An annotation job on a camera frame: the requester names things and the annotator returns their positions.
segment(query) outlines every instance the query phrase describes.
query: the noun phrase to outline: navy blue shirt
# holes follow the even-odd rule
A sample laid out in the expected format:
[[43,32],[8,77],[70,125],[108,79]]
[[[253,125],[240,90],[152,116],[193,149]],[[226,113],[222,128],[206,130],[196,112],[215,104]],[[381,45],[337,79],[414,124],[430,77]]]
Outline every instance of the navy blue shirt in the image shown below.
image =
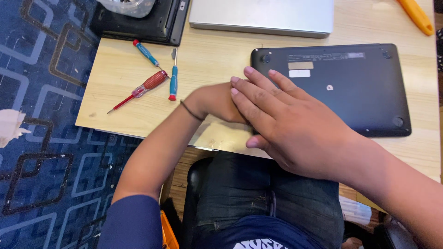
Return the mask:
[[[101,230],[99,249],[160,249],[160,209],[149,196],[134,195],[112,204]],[[198,248],[321,249],[302,230],[278,218],[247,216],[226,230],[197,242]]]

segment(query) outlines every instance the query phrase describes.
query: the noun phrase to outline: sleeve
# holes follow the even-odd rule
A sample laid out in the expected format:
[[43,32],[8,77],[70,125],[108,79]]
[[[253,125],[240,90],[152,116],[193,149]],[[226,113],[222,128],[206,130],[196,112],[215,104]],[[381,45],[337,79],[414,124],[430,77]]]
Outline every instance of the sleeve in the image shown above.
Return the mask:
[[158,249],[162,244],[160,208],[154,198],[133,195],[109,207],[98,249]]

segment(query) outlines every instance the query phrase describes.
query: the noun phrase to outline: person's left hand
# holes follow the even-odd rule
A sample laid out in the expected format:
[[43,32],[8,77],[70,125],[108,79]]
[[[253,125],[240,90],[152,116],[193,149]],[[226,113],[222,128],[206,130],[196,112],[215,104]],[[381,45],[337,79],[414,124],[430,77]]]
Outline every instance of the person's left hand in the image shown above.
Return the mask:
[[231,83],[204,86],[192,92],[184,101],[196,116],[206,118],[208,114],[224,121],[246,124],[231,97]]

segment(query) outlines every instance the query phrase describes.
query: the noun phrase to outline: wooden table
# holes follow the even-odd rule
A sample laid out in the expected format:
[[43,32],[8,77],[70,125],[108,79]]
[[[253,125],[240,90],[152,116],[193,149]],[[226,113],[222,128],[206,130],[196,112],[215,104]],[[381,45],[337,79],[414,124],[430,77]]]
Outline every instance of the wooden table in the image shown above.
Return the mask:
[[[431,18],[432,0],[417,0]],[[435,37],[414,25],[395,0],[335,0],[334,32],[327,39],[197,30],[186,23],[178,52],[178,99],[194,89],[242,76],[251,51],[261,47],[324,46],[394,43],[400,53],[412,122],[412,135],[375,139],[388,151],[440,182],[440,131]],[[144,44],[171,73],[172,47]],[[102,39],[83,97],[76,125],[145,137],[179,104],[167,99],[163,83],[120,110],[106,113],[148,77],[155,68],[129,41]],[[209,117],[190,141],[191,146],[267,157],[247,149],[250,130]]]

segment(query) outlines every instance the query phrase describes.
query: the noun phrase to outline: orange object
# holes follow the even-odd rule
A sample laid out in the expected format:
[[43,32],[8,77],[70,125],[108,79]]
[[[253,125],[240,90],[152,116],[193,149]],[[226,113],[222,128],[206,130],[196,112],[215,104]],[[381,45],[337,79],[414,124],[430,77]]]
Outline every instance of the orange object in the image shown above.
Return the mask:
[[423,33],[428,36],[434,34],[434,27],[431,21],[417,2],[414,0],[398,0],[398,2]]
[[163,210],[160,210],[160,220],[163,230],[163,249],[179,249],[179,243]]

